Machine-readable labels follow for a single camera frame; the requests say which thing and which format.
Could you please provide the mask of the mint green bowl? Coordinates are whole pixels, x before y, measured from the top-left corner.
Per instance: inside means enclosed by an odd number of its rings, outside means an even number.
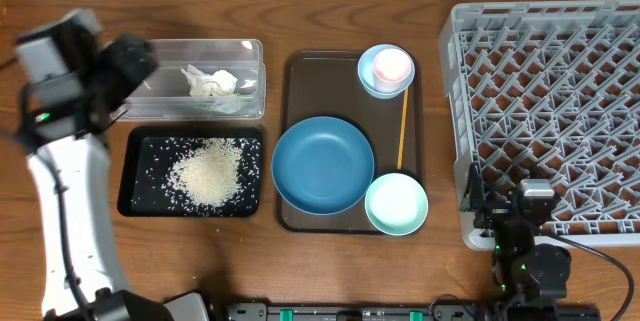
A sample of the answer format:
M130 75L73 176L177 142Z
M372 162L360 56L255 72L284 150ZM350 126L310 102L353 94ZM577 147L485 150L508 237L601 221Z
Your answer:
M366 191L364 208L370 223L391 236L413 234L425 223L429 201L425 189L413 177L387 173Z

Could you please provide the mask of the white napkin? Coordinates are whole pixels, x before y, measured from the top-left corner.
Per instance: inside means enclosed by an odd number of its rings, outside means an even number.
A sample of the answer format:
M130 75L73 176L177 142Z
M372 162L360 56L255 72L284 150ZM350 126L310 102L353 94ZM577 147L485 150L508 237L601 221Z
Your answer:
M227 96L234 93L238 79L226 70L206 74L189 64L181 70L190 86L192 97Z

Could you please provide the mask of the yellow green snack wrapper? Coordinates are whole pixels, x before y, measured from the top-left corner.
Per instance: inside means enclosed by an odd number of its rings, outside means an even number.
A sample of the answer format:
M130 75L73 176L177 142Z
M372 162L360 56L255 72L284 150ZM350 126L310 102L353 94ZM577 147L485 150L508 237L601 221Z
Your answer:
M200 109L222 114L235 114L247 106L252 98L240 94L226 96L194 97L196 106Z

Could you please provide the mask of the wooden chopstick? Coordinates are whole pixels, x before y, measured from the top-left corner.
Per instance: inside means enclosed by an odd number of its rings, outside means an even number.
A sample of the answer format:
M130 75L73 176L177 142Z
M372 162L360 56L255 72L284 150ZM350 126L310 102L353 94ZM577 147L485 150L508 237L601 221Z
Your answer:
M407 119L407 110L408 110L408 88L403 92L403 104L402 104L402 114L401 114L401 125L400 125L400 133L399 133L399 146L398 146L398 155L396 167L398 170L402 168L403 157L404 157L404 143L405 143L405 134L406 134L406 119Z

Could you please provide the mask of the pile of white rice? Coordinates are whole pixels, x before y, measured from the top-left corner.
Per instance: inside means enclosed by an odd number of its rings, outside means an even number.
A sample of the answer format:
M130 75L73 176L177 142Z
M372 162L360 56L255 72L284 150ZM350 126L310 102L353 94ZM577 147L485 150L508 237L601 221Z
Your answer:
M147 137L131 209L148 216L248 217L259 204L257 138Z

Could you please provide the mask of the white pink cup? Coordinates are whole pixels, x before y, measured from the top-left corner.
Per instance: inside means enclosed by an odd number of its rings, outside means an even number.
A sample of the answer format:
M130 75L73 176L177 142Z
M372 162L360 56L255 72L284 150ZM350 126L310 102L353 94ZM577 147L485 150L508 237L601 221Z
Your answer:
M382 93L392 93L402 88L412 70L410 56L403 50L386 48L373 60L374 87Z

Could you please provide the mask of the dark blue plate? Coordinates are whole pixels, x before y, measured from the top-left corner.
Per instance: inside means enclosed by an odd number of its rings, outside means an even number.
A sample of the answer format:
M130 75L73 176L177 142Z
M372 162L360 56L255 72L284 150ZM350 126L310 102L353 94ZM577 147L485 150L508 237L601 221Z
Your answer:
M366 136L352 123L329 116L304 119L287 129L272 157L279 195L312 215L342 213L364 196L375 173Z

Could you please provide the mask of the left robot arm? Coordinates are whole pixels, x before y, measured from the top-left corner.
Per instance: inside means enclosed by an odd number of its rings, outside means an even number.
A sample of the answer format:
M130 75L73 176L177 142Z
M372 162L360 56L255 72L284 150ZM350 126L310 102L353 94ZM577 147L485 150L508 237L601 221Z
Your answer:
M158 64L151 45L122 35L101 47L93 11L76 9L17 41L29 81L15 141L26 151L41 210L46 320L209 319L198 292L157 302L132 292L112 230L104 136L111 115Z

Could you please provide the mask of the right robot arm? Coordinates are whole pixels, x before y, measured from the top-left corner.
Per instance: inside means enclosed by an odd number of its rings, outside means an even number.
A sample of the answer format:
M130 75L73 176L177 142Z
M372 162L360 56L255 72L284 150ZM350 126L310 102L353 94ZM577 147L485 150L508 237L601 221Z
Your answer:
M538 244L539 227L551 219L559 194L546 179L523 179L508 201L484 194L479 168L469 167L459 210L474 214L476 229L490 230L495 246L492 273L502 295L479 309L479 320L557 320L557 301L567 296L571 255Z

